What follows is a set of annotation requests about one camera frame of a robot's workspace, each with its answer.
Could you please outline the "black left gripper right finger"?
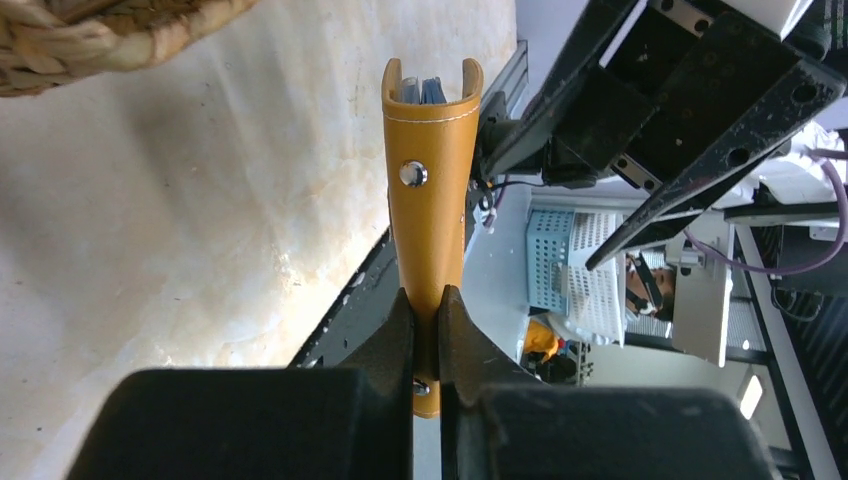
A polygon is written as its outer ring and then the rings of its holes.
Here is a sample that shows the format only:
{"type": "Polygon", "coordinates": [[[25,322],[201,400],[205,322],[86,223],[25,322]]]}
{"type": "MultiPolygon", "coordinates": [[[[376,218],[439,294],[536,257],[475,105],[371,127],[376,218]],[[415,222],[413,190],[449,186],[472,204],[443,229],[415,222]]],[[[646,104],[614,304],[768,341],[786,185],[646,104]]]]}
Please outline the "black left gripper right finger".
{"type": "Polygon", "coordinates": [[[457,288],[438,312],[446,479],[776,479],[735,404],[702,388],[544,383],[471,320],[457,288]]]}

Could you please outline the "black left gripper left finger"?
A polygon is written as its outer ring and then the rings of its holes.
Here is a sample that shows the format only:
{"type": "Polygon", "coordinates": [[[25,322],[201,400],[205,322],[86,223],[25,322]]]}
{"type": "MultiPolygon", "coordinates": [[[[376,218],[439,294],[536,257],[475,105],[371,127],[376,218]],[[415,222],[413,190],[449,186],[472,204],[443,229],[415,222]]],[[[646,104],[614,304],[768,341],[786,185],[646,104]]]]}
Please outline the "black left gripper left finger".
{"type": "Polygon", "coordinates": [[[105,400],[72,479],[407,479],[413,313],[334,367],[147,369],[105,400]]]}

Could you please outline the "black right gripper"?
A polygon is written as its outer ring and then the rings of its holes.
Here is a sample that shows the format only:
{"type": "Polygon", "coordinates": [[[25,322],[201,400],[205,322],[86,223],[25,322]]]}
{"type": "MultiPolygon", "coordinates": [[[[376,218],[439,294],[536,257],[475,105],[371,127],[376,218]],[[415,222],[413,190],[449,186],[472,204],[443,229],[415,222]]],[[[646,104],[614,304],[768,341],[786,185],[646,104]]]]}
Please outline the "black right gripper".
{"type": "Polygon", "coordinates": [[[522,117],[486,124],[477,140],[478,180],[549,141],[568,167],[653,192],[590,270],[677,237],[847,86],[726,1],[636,5],[589,1],[522,117]]]}

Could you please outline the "yellow leather card holder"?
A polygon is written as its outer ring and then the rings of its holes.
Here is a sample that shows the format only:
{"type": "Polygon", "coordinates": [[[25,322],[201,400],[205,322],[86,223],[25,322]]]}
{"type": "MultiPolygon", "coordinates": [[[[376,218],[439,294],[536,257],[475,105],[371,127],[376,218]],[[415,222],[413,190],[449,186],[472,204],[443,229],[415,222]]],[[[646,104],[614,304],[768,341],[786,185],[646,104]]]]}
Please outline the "yellow leather card holder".
{"type": "Polygon", "coordinates": [[[381,100],[388,203],[400,285],[414,313],[412,411],[440,413],[438,310],[462,283],[466,193],[478,131],[484,73],[462,62],[462,93],[442,104],[403,101],[399,59],[385,68],[381,100]]]}

